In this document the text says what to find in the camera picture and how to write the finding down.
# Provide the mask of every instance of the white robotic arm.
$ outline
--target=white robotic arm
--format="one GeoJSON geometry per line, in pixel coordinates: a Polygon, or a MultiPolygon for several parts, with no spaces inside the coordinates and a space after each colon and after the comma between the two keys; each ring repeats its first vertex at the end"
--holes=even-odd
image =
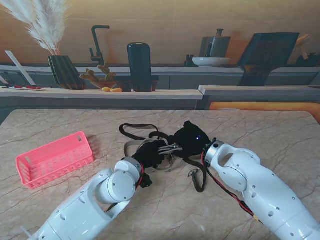
{"type": "Polygon", "coordinates": [[[119,161],[114,171],[100,171],[60,204],[29,240],[95,239],[130,203],[141,173],[142,166],[131,157],[119,161]],[[104,212],[96,200],[118,204],[104,212]]]}
{"type": "Polygon", "coordinates": [[[320,225],[297,195],[252,151],[213,140],[204,160],[232,189],[242,192],[254,215],[281,240],[320,240],[320,225]],[[229,155],[224,166],[219,163],[229,155]]]}

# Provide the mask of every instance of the black faucet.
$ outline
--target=black faucet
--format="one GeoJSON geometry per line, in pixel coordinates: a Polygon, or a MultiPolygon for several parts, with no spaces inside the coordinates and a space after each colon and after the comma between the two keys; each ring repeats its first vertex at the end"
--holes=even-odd
{"type": "Polygon", "coordinates": [[[90,48],[90,53],[91,53],[91,61],[95,62],[98,61],[99,65],[104,65],[104,56],[102,55],[102,52],[100,51],[99,47],[99,42],[96,34],[96,29],[110,29],[110,26],[107,25],[94,25],[91,30],[92,30],[92,35],[95,43],[95,48],[96,48],[96,56],[94,55],[94,51],[92,48],[90,48]]]}

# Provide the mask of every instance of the black fabric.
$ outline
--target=black fabric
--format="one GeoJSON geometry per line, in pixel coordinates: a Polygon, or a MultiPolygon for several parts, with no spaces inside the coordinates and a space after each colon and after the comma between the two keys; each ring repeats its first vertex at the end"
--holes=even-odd
{"type": "Polygon", "coordinates": [[[200,155],[210,139],[197,125],[186,121],[179,131],[173,136],[168,137],[169,145],[176,143],[182,147],[182,151],[174,153],[177,157],[188,158],[190,156],[200,155]]]}
{"type": "Polygon", "coordinates": [[[142,187],[143,189],[150,187],[152,184],[150,176],[148,174],[144,173],[141,177],[142,177],[142,181],[141,181],[140,187],[142,187]]]}
{"type": "MultiPolygon", "coordinates": [[[[149,134],[149,138],[157,137],[158,141],[147,142],[141,146],[137,152],[132,156],[138,162],[143,164],[145,168],[154,167],[161,164],[165,159],[164,155],[159,155],[158,150],[160,147],[166,146],[165,141],[159,140],[160,138],[166,139],[169,145],[178,144],[182,147],[182,151],[176,151],[173,154],[180,157],[187,164],[199,168],[203,173],[203,183],[202,186],[198,185],[196,174],[192,174],[192,181],[197,192],[202,193],[205,190],[205,185],[207,182],[207,172],[205,167],[196,161],[190,160],[190,156],[200,155],[207,144],[210,144],[209,137],[202,131],[197,125],[192,124],[190,121],[186,121],[183,128],[178,130],[174,135],[168,136],[167,134],[160,132],[155,125],[152,124],[122,124],[119,127],[120,133],[133,140],[144,140],[144,137],[135,136],[124,131],[124,126],[133,128],[143,128],[152,126],[156,131],[149,134]]],[[[145,186],[148,187],[152,184],[149,176],[142,176],[142,182],[146,181],[145,186]]]]}
{"type": "Polygon", "coordinates": [[[161,164],[165,159],[165,155],[158,154],[159,148],[164,146],[166,146],[164,140],[147,142],[142,145],[132,157],[139,163],[142,163],[146,169],[151,168],[161,164]]]}

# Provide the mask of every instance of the tabletop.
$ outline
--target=tabletop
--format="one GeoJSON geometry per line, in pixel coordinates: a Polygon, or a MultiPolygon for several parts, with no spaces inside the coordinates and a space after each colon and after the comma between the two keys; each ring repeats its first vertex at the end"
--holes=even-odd
{"type": "MultiPolygon", "coordinates": [[[[0,240],[25,240],[20,226],[36,232],[52,211],[92,176],[113,168],[129,141],[119,126],[154,124],[173,135],[185,121],[212,139],[254,151],[320,221],[320,126],[302,111],[16,110],[0,126],[0,240]],[[18,155],[84,131],[95,161],[34,190],[21,184],[18,155]]],[[[130,129],[148,136],[151,129],[130,129]]],[[[275,240],[265,226],[207,180],[203,193],[191,178],[194,167],[170,172],[148,169],[153,184],[138,188],[131,203],[99,240],[275,240]]]]}

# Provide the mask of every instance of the plastic basket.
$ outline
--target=plastic basket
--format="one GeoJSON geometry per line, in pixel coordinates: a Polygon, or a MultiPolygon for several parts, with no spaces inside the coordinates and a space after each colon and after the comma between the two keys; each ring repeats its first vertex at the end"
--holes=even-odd
{"type": "Polygon", "coordinates": [[[24,153],[15,162],[21,183],[35,189],[93,161],[86,135],[80,131],[24,153]]]}

